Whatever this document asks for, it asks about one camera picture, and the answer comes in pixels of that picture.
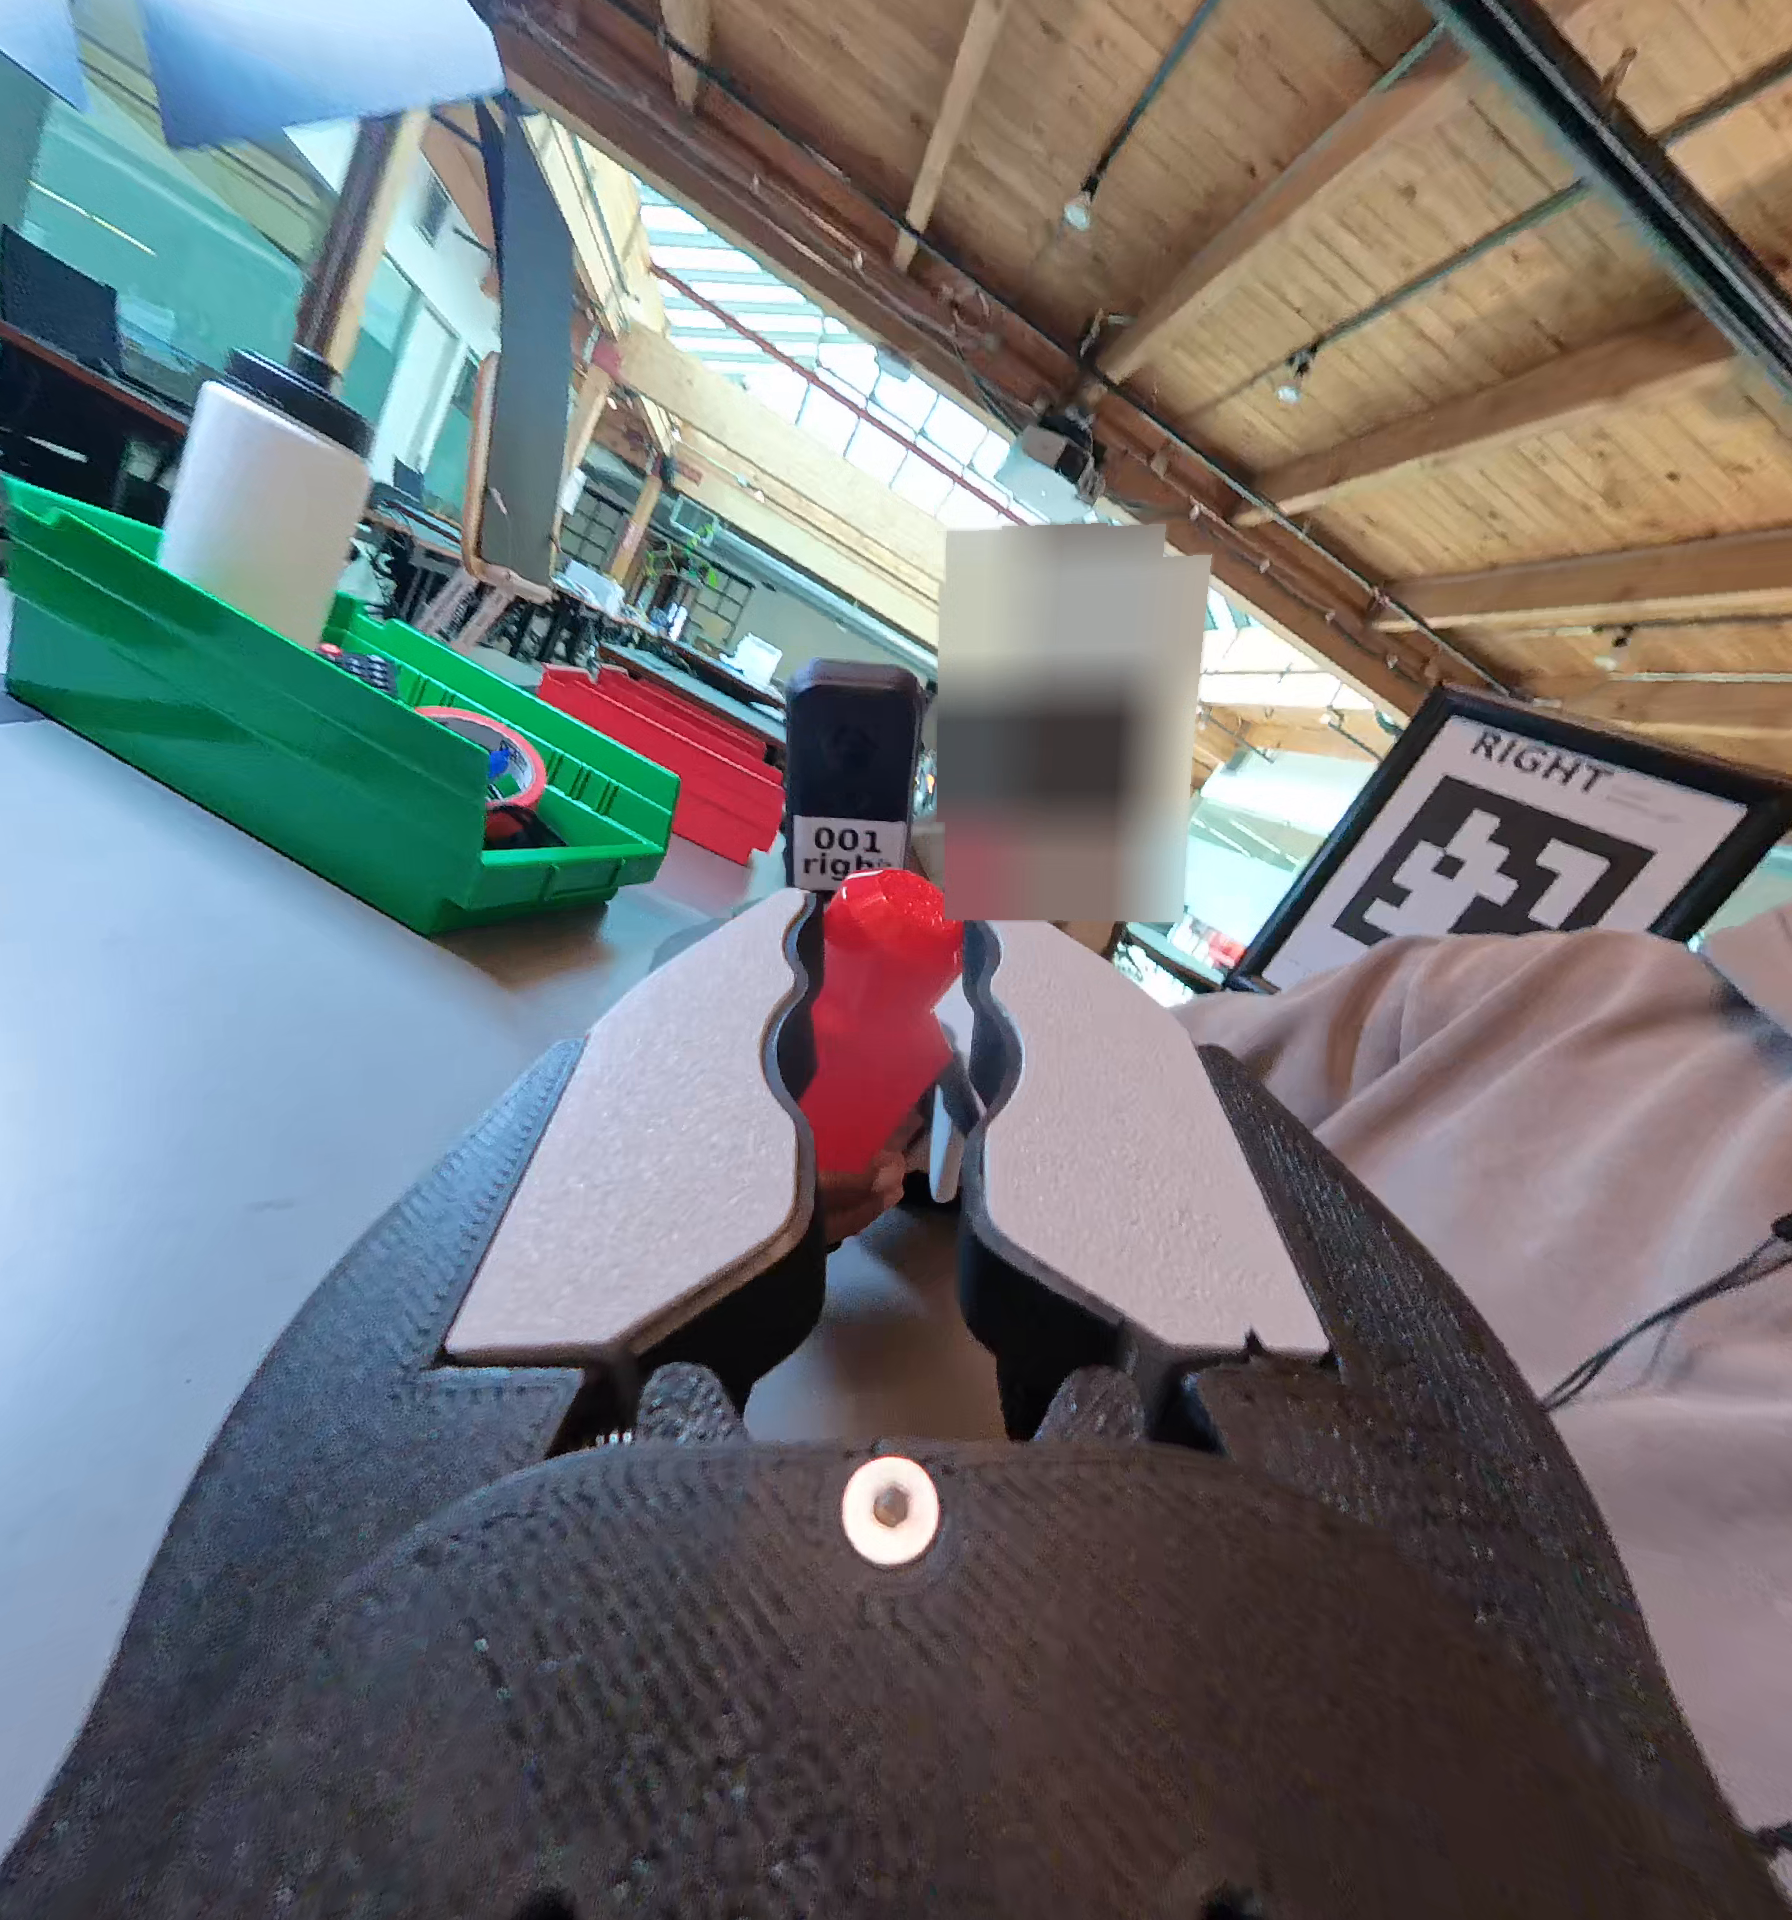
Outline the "black office chair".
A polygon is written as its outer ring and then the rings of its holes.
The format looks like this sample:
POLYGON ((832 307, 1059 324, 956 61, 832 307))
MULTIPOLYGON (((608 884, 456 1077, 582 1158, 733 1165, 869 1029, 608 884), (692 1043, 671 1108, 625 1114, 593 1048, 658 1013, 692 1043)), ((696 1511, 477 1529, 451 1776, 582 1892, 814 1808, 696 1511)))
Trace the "black office chair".
MULTIPOLYGON (((0 228, 0 321, 69 365, 115 372, 115 292, 0 228)), ((130 447, 130 410, 61 365, 0 340, 0 471, 108 507, 130 447)))

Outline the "low red plastic bin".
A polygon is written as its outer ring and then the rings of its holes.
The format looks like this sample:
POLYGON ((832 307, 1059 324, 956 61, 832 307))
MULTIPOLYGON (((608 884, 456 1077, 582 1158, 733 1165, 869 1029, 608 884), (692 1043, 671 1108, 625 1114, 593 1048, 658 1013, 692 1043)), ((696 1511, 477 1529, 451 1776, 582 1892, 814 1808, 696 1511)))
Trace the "low red plastic bin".
POLYGON ((597 706, 582 721, 678 777, 676 838, 744 864, 785 829, 785 773, 744 730, 703 730, 682 718, 597 706))

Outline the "black framed marker sign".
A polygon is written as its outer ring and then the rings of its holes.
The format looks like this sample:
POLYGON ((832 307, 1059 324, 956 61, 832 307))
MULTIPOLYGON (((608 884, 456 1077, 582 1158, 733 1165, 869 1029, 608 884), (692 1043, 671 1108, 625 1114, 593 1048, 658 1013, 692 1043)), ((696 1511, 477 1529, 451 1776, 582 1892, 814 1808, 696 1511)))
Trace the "black framed marker sign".
POLYGON ((1792 777, 1441 686, 1222 973, 1277 994, 1405 936, 1690 941, 1792 835, 1792 777))

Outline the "large red plastic bin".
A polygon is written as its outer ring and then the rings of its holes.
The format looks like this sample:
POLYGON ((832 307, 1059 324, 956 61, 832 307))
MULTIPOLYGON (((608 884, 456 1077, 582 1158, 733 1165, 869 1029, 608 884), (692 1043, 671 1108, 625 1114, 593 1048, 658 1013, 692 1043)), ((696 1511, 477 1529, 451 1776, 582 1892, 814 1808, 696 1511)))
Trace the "large red plastic bin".
POLYGON ((725 759, 755 759, 785 769, 785 742, 768 735, 755 718, 730 718, 720 706, 703 703, 692 694, 678 694, 664 680, 632 675, 617 666, 588 675, 569 666, 553 666, 534 686, 538 699, 574 715, 593 730, 628 742, 621 718, 639 725, 696 737, 725 759))

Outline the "green plastic bin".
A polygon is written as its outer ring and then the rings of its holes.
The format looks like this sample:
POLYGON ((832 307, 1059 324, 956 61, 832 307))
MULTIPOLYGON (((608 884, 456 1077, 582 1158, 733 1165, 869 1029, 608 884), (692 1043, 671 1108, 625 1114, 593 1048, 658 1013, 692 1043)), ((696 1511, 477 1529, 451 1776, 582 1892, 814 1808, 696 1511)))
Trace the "green plastic bin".
POLYGON ((399 699, 164 575, 140 521, 2 485, 14 699, 417 936, 612 900, 668 857, 678 777, 424 633, 336 596, 328 643, 399 666, 399 699), (559 849, 480 845, 470 706, 549 759, 559 849))

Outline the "black board with wooden rim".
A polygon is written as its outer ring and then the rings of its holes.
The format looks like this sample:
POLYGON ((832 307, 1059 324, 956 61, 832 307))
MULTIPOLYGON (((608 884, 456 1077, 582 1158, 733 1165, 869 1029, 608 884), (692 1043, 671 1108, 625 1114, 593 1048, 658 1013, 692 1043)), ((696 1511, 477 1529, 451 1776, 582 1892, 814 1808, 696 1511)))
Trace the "black board with wooden rim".
POLYGON ((569 463, 577 253, 521 103, 477 103, 475 123, 497 225, 499 349, 475 379, 459 563, 487 596, 549 604, 569 463))

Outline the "red tape roll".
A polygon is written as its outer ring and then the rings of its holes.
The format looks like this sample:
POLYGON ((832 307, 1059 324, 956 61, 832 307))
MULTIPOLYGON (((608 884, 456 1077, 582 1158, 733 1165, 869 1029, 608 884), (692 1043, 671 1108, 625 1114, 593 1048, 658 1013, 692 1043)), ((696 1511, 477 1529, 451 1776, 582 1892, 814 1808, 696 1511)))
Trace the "red tape roll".
POLYGON ((487 850, 563 845, 541 816, 541 798, 549 796, 549 759, 522 730, 470 706, 420 706, 417 715, 477 748, 480 845, 487 850))

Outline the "ceiling mounted device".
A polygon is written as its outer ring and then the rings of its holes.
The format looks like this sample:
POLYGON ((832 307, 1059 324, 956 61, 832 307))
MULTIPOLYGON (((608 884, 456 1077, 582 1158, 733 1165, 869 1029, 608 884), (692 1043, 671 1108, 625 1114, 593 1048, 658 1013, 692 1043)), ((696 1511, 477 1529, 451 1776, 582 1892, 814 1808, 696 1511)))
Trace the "ceiling mounted device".
POLYGON ((1053 407, 1005 447, 993 482, 1010 504, 1048 524, 1092 521, 1102 497, 1102 442, 1086 415, 1053 407))

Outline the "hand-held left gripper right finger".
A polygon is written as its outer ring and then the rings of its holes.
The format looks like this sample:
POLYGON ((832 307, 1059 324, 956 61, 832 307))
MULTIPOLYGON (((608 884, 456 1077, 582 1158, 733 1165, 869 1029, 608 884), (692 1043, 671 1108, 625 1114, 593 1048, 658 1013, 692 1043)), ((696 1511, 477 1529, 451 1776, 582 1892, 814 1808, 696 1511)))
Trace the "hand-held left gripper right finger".
POLYGON ((1189 1026, 1048 923, 972 923, 966 941, 980 1245, 1137 1356, 1326 1356, 1189 1026))

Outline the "white bottle black cap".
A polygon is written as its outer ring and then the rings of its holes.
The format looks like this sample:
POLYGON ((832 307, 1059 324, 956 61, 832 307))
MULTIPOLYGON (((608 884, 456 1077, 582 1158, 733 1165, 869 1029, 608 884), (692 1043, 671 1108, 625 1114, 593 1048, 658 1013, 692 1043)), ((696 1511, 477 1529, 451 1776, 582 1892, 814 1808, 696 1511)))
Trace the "white bottle black cap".
POLYGON ((370 498, 372 422, 304 345, 235 349, 192 400, 158 563, 263 630, 323 643, 370 498))

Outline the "black ceiling rail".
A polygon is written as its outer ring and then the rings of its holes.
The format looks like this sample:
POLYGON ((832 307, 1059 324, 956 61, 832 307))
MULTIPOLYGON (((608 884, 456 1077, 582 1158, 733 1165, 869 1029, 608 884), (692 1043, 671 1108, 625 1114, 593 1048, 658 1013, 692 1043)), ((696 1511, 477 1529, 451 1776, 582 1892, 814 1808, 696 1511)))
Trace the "black ceiling rail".
POLYGON ((1792 294, 1602 87, 1540 5, 1434 5, 1436 21, 1535 119, 1683 289, 1685 301, 1792 405, 1792 294))

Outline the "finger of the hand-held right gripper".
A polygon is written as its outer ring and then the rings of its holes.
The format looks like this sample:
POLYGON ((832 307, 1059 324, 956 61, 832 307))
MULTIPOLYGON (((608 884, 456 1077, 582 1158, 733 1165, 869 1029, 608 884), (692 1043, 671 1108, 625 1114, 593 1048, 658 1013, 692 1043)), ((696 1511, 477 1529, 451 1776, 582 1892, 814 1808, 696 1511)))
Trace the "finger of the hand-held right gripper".
POLYGON ((949 1050, 932 1087, 928 1122, 928 1197, 932 1204, 959 1200, 959 1166, 972 1134, 972 1081, 964 1050, 949 1050))

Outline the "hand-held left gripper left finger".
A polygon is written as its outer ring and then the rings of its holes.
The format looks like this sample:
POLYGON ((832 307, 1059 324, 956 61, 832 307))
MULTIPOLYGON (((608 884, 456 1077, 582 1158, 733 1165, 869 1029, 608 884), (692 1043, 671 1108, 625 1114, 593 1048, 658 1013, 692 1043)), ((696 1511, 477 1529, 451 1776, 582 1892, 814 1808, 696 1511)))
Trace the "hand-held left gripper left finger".
POLYGON ((655 968, 582 1038, 445 1333, 459 1366, 645 1356, 781 1266, 814 1212, 808 895, 772 895, 655 968))

